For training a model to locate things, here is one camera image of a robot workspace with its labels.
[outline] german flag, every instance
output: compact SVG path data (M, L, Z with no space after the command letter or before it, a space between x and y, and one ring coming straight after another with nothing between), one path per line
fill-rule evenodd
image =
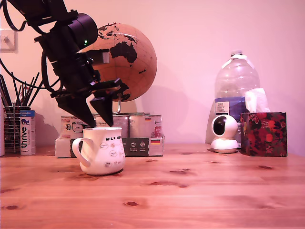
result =
M160 145L161 144L161 139L151 139L151 144L152 145Z

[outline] pen holder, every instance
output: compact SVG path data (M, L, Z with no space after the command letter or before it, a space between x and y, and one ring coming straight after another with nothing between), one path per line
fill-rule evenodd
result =
M4 151L20 152L20 110L30 110L28 106L4 107Z

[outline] mug handle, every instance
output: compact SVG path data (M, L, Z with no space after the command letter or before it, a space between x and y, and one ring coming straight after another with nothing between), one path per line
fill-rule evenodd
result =
M77 159L79 159L79 161L85 166L85 167L89 167L90 166L90 161L86 160L83 155L81 155L80 150L79 150L79 144L81 141L86 142L90 147L93 144L93 141L91 139L88 138L76 138L73 143L72 143L72 151L75 154L75 156L77 157Z

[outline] light switch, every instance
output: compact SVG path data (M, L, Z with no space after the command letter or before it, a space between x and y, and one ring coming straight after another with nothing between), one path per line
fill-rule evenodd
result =
M17 32L9 29L9 30L0 30L1 37L1 50L16 50L16 36Z

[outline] bottle cap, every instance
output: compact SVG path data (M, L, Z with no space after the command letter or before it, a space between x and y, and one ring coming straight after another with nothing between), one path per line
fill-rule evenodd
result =
M234 56L234 55L237 55L237 54L242 55L243 54L243 50L239 50L239 49L233 50L231 52L231 57Z

